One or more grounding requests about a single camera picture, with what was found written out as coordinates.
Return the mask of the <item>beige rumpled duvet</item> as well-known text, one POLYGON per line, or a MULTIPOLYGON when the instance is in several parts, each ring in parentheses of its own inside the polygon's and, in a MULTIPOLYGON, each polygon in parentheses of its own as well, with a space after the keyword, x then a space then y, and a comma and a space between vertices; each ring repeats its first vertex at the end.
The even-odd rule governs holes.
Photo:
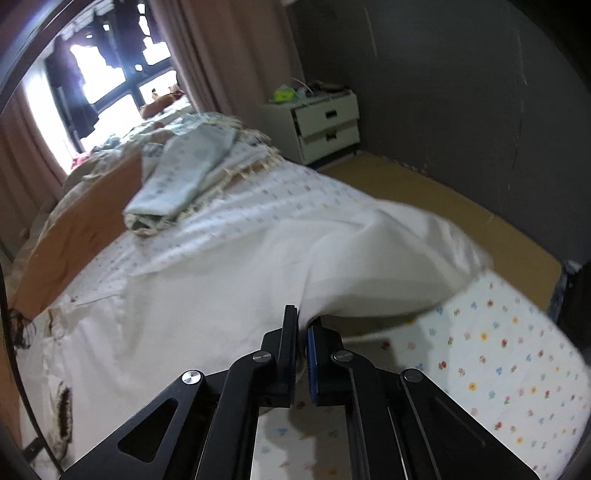
POLYGON ((88 191, 90 185, 119 166, 131 154, 141 153, 145 145, 164 144, 173 135, 187 133, 200 125, 232 127, 238 130, 238 141, 256 147, 263 153, 276 154, 270 138, 259 130, 245 128, 242 121, 219 113, 188 113, 183 110, 166 114, 163 122, 148 120, 134 127, 122 140, 111 135, 103 144, 82 156, 82 163, 66 177, 57 200, 43 205, 33 222, 29 239, 38 242, 57 218, 76 199, 88 191))

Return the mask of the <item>hanging dark clothes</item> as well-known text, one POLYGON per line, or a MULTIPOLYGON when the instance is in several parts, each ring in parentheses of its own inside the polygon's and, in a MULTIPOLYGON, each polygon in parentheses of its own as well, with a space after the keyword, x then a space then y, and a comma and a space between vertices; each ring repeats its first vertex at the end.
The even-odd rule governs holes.
POLYGON ((44 60, 48 80, 78 139, 95 130, 96 102, 147 66, 145 34, 140 26, 142 1, 112 1, 103 14, 91 10, 82 26, 58 35, 44 60))

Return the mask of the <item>green item on cabinet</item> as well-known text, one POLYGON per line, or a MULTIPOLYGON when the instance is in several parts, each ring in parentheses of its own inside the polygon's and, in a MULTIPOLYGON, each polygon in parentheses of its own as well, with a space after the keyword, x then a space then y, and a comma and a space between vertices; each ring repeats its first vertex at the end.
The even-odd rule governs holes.
POLYGON ((273 92, 273 103, 283 104, 297 100, 297 90, 293 87, 283 85, 273 92))

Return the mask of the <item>orange blanket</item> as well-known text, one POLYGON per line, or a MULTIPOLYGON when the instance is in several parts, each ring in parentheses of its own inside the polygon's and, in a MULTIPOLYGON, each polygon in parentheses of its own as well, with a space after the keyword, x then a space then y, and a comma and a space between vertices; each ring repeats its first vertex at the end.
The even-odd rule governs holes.
POLYGON ((27 319, 45 310, 125 230, 122 212, 141 186, 141 155, 98 179, 49 228, 8 306, 27 319))

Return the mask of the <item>white bedside drawer cabinet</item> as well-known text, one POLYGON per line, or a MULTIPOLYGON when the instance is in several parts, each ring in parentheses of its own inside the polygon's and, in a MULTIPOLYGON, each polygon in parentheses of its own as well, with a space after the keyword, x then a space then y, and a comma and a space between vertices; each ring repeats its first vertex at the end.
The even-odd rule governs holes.
POLYGON ((287 160, 301 165, 360 144, 358 98, 351 90, 259 106, 260 130, 287 160))

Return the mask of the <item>light blue folded pajamas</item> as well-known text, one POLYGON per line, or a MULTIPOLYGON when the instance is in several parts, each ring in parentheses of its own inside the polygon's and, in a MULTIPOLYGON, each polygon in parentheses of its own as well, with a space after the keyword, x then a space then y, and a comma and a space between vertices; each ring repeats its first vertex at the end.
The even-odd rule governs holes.
POLYGON ((123 210, 124 224, 138 235, 165 228, 197 197, 208 173, 235 144, 236 130, 200 124, 165 144, 147 143, 141 153, 141 187, 123 210))

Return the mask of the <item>pink curtain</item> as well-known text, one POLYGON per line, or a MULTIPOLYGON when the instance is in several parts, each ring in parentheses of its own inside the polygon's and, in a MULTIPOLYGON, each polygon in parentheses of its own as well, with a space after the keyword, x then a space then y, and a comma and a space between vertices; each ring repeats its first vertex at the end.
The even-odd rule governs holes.
POLYGON ((263 125, 259 106, 304 78, 280 1, 150 1, 181 89, 198 110, 263 125))

